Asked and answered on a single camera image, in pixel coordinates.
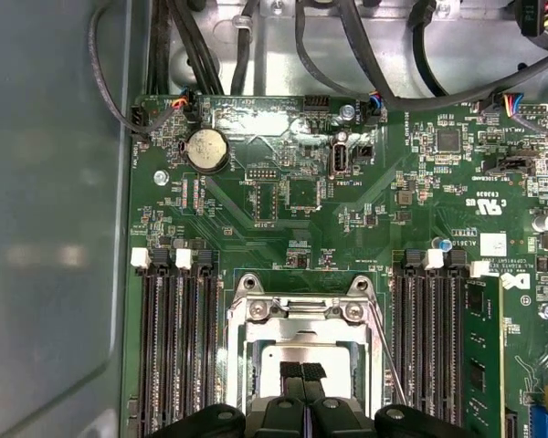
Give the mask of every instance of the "white connector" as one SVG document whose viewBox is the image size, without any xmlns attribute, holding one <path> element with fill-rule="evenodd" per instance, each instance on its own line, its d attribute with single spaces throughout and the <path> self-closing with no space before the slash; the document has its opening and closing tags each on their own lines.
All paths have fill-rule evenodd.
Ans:
<svg viewBox="0 0 548 438">
<path fill-rule="evenodd" d="M 471 278 L 481 278 L 490 274 L 490 261 L 478 260 L 471 262 L 469 266 L 469 276 Z"/>
<path fill-rule="evenodd" d="M 130 257 L 130 264 L 132 266 L 148 269 L 150 262 L 148 248 L 132 248 L 132 255 Z"/>
<path fill-rule="evenodd" d="M 193 251 L 188 248 L 178 248 L 176 250 L 176 260 L 174 264 L 181 269 L 191 269 L 191 265 L 193 264 Z"/>
<path fill-rule="evenodd" d="M 422 266 L 425 269 L 440 269 L 445 264 L 445 257 L 442 249 L 430 248 L 424 255 Z"/>
</svg>

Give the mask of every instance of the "blue connector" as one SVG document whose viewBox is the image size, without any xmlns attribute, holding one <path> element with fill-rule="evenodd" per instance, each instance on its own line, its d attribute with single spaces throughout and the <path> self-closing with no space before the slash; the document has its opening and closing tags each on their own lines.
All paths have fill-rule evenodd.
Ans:
<svg viewBox="0 0 548 438">
<path fill-rule="evenodd" d="M 543 406 L 530 408 L 532 438 L 548 438 L 548 411 Z"/>
</svg>

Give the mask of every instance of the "screw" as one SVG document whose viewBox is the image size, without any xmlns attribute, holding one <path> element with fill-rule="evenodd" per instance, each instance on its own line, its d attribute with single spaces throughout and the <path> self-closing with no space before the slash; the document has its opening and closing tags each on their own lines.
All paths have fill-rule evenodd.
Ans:
<svg viewBox="0 0 548 438">
<path fill-rule="evenodd" d="M 339 108 L 339 115 L 345 121 L 353 120 L 353 117 L 355 117 L 355 108 L 353 105 L 343 105 Z"/>
<path fill-rule="evenodd" d="M 542 319 L 548 319 L 548 303 L 543 303 L 538 309 L 538 315 Z"/>
<path fill-rule="evenodd" d="M 284 3 L 282 3 L 280 0 L 275 0 L 272 2 L 272 6 L 270 7 L 272 10 L 272 14 L 275 16 L 281 16 L 282 12 L 284 11 Z"/>
<path fill-rule="evenodd" d="M 170 181 L 171 177 L 167 171 L 156 171 L 153 179 L 156 185 L 166 185 Z"/>
<path fill-rule="evenodd" d="M 450 4 L 448 2 L 438 2 L 436 12 L 440 18 L 446 18 L 450 15 Z"/>
<path fill-rule="evenodd" d="M 335 139 L 337 139 L 337 141 L 347 141 L 347 132 L 345 132 L 344 130 L 340 130 L 335 135 Z"/>
<path fill-rule="evenodd" d="M 246 278 L 244 280 L 244 287 L 246 289 L 253 289 L 255 285 L 256 285 L 256 281 L 254 281 L 253 278 Z"/>
<path fill-rule="evenodd" d="M 249 315 L 252 318 L 264 318 L 266 316 L 266 303 L 264 301 L 254 301 L 249 305 Z"/>
<path fill-rule="evenodd" d="M 325 408 L 329 408 L 329 409 L 335 409 L 335 408 L 338 408 L 339 407 L 339 402 L 336 401 L 335 399 L 327 399 L 325 400 L 322 405 L 325 407 Z"/>
<path fill-rule="evenodd" d="M 364 309 L 357 303 L 349 303 L 345 308 L 348 319 L 359 320 L 364 317 Z"/>
<path fill-rule="evenodd" d="M 388 409 L 385 414 L 394 420 L 402 420 L 404 418 L 404 413 L 399 409 Z"/>
</svg>

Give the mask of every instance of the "motherboard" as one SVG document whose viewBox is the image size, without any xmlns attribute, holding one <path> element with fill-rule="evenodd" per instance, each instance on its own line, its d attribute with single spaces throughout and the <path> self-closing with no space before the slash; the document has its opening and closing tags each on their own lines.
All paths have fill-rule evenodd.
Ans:
<svg viewBox="0 0 548 438">
<path fill-rule="evenodd" d="M 142 97 L 132 118 L 176 99 Z M 341 332 L 310 361 L 368 414 L 398 380 L 477 436 L 548 436 L 548 135 L 478 102 L 378 103 L 195 96 L 135 137 L 122 436 L 275 395 L 276 355 L 299 351 L 267 333 L 281 314 L 317 314 L 294 335 Z M 520 113 L 548 127 L 548 104 Z"/>
</svg>

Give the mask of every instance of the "side panel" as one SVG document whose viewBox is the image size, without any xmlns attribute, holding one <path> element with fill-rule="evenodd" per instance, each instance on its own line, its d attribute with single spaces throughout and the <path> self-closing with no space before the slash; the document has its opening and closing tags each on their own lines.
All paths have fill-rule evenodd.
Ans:
<svg viewBox="0 0 548 438">
<path fill-rule="evenodd" d="M 126 139 L 91 78 L 95 3 L 0 0 L 0 434 L 117 430 Z M 125 101 L 146 11 L 115 4 L 100 55 Z"/>
</svg>

